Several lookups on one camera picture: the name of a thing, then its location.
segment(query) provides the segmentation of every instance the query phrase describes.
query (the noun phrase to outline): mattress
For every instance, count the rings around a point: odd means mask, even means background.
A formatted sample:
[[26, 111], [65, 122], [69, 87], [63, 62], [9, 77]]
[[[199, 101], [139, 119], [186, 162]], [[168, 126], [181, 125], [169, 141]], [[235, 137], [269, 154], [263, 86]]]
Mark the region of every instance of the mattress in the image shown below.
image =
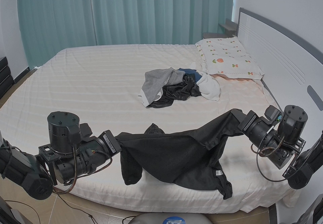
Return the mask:
[[[31, 154], [47, 144], [47, 116], [53, 111], [69, 111], [86, 122], [98, 136], [109, 129], [143, 133], [151, 123], [165, 133], [196, 129], [232, 109], [263, 115], [273, 98], [259, 81], [217, 77], [221, 96], [218, 102], [204, 97], [174, 101], [163, 109], [145, 108], [137, 97], [144, 73], [152, 69], [200, 67], [195, 45], [110, 45], [70, 48], [60, 51], [22, 84], [0, 109], [0, 130], [14, 146]], [[145, 212], [249, 212], [268, 207], [284, 198], [293, 206], [299, 192], [287, 182], [272, 183], [258, 172], [256, 156], [246, 136], [229, 137], [220, 163], [233, 196], [223, 200], [217, 191], [190, 190], [157, 180], [143, 171], [141, 180], [126, 186], [120, 157], [110, 167], [77, 181], [72, 194], [108, 206]], [[260, 158], [264, 174], [281, 179], [268, 159]]]

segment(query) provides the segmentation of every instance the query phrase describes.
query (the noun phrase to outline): blue round logo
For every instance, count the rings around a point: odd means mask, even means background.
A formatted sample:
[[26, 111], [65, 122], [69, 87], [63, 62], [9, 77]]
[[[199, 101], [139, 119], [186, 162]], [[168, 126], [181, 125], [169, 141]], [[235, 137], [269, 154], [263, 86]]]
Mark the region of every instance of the blue round logo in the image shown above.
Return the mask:
[[163, 224], [186, 224], [186, 222], [180, 217], [173, 216], [165, 219]]

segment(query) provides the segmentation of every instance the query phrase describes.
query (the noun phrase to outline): floral pillow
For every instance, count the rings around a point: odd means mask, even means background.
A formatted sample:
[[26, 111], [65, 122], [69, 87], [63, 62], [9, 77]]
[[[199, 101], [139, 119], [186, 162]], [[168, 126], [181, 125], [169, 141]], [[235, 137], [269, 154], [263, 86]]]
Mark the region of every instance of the floral pillow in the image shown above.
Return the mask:
[[202, 57], [203, 71], [208, 74], [256, 80], [264, 75], [237, 37], [207, 38], [197, 42], [196, 47]]

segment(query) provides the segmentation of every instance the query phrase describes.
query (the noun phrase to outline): teal curtain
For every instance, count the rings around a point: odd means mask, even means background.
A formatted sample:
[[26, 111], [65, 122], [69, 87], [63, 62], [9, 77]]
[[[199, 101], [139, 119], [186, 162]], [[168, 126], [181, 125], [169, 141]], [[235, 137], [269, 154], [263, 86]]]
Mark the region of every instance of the teal curtain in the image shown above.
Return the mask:
[[110, 44], [194, 44], [222, 32], [233, 0], [18, 0], [29, 66], [68, 47]]
[[98, 45], [194, 44], [222, 32], [233, 0], [92, 0]]
[[91, 0], [18, 0], [21, 37], [29, 66], [60, 50], [96, 45]]

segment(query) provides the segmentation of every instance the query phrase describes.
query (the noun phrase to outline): white wall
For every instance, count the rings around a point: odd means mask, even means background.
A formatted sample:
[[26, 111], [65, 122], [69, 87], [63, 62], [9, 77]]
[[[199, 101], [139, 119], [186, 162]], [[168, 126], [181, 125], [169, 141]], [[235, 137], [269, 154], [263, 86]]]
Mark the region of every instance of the white wall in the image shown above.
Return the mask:
[[0, 0], [0, 57], [6, 56], [16, 78], [28, 67], [21, 40], [17, 0]]
[[[234, 0], [232, 18], [235, 22], [238, 22], [240, 7], [279, 23], [323, 52], [323, 0]], [[322, 178], [323, 176], [313, 175], [310, 184], [302, 190], [294, 208], [289, 209], [282, 202], [278, 202], [278, 221], [287, 224], [296, 221], [317, 195], [323, 193]]]

